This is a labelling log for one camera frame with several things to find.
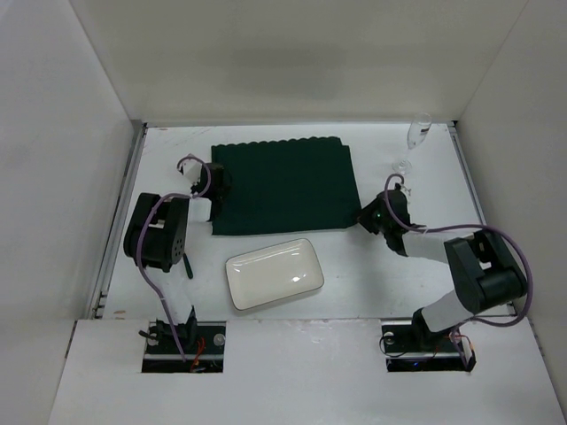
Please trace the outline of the dark green cloth placemat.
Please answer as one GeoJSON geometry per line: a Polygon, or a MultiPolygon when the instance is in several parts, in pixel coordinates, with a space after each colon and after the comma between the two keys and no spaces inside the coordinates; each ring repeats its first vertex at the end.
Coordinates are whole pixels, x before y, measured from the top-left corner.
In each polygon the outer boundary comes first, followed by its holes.
{"type": "Polygon", "coordinates": [[[212,222],[216,236],[350,228],[361,200],[349,146],[335,136],[218,144],[229,193],[212,222]]]}

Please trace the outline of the gold fork dark handle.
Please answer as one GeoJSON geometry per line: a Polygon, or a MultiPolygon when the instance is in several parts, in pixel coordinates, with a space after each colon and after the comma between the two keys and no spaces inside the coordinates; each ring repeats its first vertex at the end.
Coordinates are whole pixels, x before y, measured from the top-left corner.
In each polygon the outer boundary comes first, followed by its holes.
{"type": "Polygon", "coordinates": [[[185,268],[185,272],[186,272],[186,274],[187,274],[187,277],[188,277],[190,280],[192,280],[192,279],[194,278],[194,274],[193,274],[192,267],[191,267],[191,265],[190,265],[189,258],[188,258],[188,256],[187,256],[186,253],[183,254],[183,265],[184,265],[184,268],[185,268]]]}

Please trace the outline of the clear champagne flute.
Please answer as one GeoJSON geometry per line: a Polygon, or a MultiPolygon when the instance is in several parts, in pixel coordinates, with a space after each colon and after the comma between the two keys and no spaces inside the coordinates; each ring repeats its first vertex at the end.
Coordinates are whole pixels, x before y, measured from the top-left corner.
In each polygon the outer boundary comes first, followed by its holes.
{"type": "Polygon", "coordinates": [[[418,113],[410,123],[406,144],[407,148],[404,155],[400,160],[392,165],[392,170],[397,174],[408,174],[412,169],[412,164],[409,160],[409,155],[420,144],[424,142],[430,132],[432,124],[432,117],[429,113],[418,113]]]}

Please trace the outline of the white rectangular plate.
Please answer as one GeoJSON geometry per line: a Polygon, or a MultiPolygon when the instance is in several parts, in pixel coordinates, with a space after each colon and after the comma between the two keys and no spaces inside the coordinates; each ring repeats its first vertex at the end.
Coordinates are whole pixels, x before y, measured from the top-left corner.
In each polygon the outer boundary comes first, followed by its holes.
{"type": "Polygon", "coordinates": [[[238,311],[318,290],[324,276],[314,246],[305,238],[228,259],[229,292],[238,311]]]}

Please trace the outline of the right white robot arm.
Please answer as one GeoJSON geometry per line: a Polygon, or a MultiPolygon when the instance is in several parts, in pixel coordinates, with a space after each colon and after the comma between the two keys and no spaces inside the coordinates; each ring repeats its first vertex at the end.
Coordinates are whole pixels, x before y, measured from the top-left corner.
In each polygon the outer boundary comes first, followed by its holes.
{"type": "Polygon", "coordinates": [[[391,251],[448,266],[454,288],[438,301],[414,312],[411,340],[420,351],[452,336],[481,313],[519,298],[527,314],[533,296],[532,272],[517,244],[497,228],[455,225],[427,228],[410,222],[408,200],[397,184],[361,209],[357,222],[371,234],[381,234],[391,251]]]}

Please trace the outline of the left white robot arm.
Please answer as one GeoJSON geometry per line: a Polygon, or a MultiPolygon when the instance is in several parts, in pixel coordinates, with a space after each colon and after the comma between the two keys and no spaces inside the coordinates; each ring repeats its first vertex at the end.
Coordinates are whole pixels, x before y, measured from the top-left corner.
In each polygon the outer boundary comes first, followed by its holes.
{"type": "Polygon", "coordinates": [[[176,327],[190,317],[190,306],[176,307],[175,294],[166,283],[157,282],[150,271],[163,274],[185,261],[189,224],[211,223],[230,191],[230,177],[218,163],[184,158],[177,167],[189,181],[187,193],[138,195],[130,216],[122,249],[134,261],[145,282],[156,293],[165,323],[176,327]]]}

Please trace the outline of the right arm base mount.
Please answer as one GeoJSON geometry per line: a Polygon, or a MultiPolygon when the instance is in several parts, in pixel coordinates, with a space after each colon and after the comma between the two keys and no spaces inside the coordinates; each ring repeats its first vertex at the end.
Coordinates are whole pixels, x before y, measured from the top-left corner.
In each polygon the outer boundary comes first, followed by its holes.
{"type": "Polygon", "coordinates": [[[464,372],[477,365],[477,355],[468,336],[444,331],[420,339],[409,321],[386,321],[381,325],[379,348],[389,373],[464,372]]]}

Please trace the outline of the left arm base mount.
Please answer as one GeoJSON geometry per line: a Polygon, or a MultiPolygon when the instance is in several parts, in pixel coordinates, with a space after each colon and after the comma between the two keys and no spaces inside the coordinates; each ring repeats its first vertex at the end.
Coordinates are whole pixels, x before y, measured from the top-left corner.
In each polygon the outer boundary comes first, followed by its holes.
{"type": "Polygon", "coordinates": [[[146,374],[217,374],[223,372],[227,326],[224,321],[199,321],[194,311],[176,325],[178,350],[169,324],[156,320],[146,330],[142,372],[146,374]]]}

